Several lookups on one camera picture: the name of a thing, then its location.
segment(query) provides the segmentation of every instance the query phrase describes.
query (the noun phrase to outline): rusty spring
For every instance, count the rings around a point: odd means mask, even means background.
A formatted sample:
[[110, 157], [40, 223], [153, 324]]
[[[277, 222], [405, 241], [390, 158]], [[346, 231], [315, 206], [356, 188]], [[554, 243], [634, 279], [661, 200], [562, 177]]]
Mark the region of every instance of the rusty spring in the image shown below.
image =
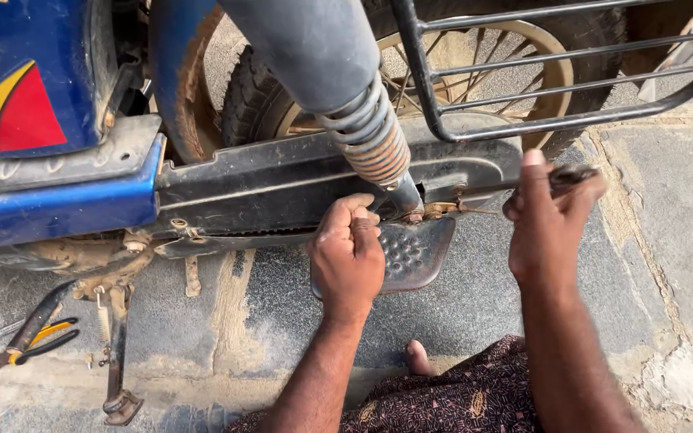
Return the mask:
[[351, 102], [316, 118], [364, 180], [390, 186], [408, 171], [408, 143], [379, 72]]

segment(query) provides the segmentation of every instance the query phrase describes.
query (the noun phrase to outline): footrest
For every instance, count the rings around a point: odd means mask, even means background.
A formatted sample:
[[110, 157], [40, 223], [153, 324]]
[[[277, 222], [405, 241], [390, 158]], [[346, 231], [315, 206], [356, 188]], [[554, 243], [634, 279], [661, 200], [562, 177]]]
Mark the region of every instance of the footrest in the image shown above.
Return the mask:
[[[426, 287], [438, 277], [456, 220], [440, 218], [419, 224], [380, 223], [379, 242], [386, 265], [380, 294], [404, 292]], [[320, 299], [320, 289], [310, 271], [312, 294]]]

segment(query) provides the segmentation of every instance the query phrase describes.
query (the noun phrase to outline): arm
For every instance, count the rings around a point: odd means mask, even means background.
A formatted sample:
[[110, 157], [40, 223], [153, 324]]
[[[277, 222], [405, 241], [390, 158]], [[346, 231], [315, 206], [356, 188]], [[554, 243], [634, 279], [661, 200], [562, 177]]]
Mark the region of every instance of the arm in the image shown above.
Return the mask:
[[521, 290], [528, 377], [547, 431], [645, 432], [608, 369], [577, 291], [584, 222], [605, 188], [594, 176], [552, 200], [544, 156], [530, 151], [520, 193], [505, 206], [515, 222], [510, 269]]
[[322, 293], [322, 322], [261, 431], [337, 431], [354, 354], [383, 282], [379, 217], [371, 194], [333, 203], [308, 246]]

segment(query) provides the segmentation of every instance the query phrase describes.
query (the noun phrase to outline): bare foot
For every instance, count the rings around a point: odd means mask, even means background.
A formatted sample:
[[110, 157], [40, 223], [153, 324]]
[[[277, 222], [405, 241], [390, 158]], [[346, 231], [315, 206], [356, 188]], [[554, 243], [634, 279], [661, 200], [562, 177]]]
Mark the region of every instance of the bare foot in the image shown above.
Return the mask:
[[435, 367], [432, 366], [427, 358], [427, 351], [424, 346], [416, 340], [408, 341], [405, 345], [405, 363], [408, 372], [413, 376], [437, 376]]

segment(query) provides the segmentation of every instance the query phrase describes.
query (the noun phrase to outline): metal grill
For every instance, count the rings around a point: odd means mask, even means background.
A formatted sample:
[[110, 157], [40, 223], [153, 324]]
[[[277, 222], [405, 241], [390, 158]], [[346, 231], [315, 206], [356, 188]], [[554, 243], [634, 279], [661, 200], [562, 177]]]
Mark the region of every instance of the metal grill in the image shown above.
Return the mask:
[[465, 131], [463, 133], [452, 133], [443, 125], [441, 116], [452, 111], [471, 109], [484, 105], [496, 103], [509, 103], [511, 101], [536, 98], [539, 96], [552, 95], [556, 93], [566, 93], [579, 90], [596, 89], [611, 85], [640, 82], [647, 79], [656, 79], [669, 75], [680, 75], [693, 73], [693, 66], [681, 66], [658, 70], [653, 73], [644, 73], [630, 76], [620, 76], [614, 79], [605, 79], [590, 83], [580, 83], [550, 89], [539, 89], [533, 92], [499, 96], [489, 99], [477, 99], [474, 101], [464, 101], [450, 105], [438, 105], [434, 96], [433, 82], [439, 77], [456, 75], [462, 73], [478, 73], [492, 69], [506, 67], [545, 63], [562, 59], [573, 59], [589, 55], [602, 55], [609, 53], [622, 53], [637, 49], [646, 49], [661, 45], [672, 45], [681, 42], [693, 42], [693, 34], [680, 34], [666, 38], [655, 38], [645, 41], [628, 42], [602, 47], [578, 49], [563, 53], [553, 53], [546, 55], [534, 55], [521, 59], [505, 60], [502, 62], [484, 63], [478, 65], [461, 66], [450, 69], [431, 69], [424, 52], [421, 41], [422, 34], [426, 32], [444, 32], [456, 28], [476, 27], [498, 22], [508, 22], [514, 20], [526, 20], [532, 18], [545, 18], [556, 15], [567, 15], [579, 12], [589, 12], [606, 8], [623, 8], [626, 6], [646, 5], [650, 3], [666, 2], [669, 0], [602, 0], [597, 2], [585, 2], [573, 5], [553, 6], [547, 8], [536, 8], [524, 11], [506, 12], [490, 15], [477, 15], [457, 18], [446, 18], [432, 22], [420, 21], [416, 15], [413, 0], [390, 0], [392, 10], [397, 20], [400, 38], [403, 41], [407, 61], [413, 80], [416, 83], [419, 105], [427, 120], [430, 131], [438, 139], [457, 143], [475, 140], [492, 140], [505, 138], [508, 136], [518, 136], [532, 133], [547, 133], [560, 129], [576, 129], [600, 123], [617, 122], [621, 120], [634, 119], [647, 115], [663, 113], [673, 109], [680, 104], [687, 102], [693, 97], [693, 80], [679, 91], [656, 100], [651, 103], [603, 109], [590, 113], [563, 115], [547, 119], [528, 120], [522, 123], [511, 123], [509, 125], [491, 126], [477, 130]]

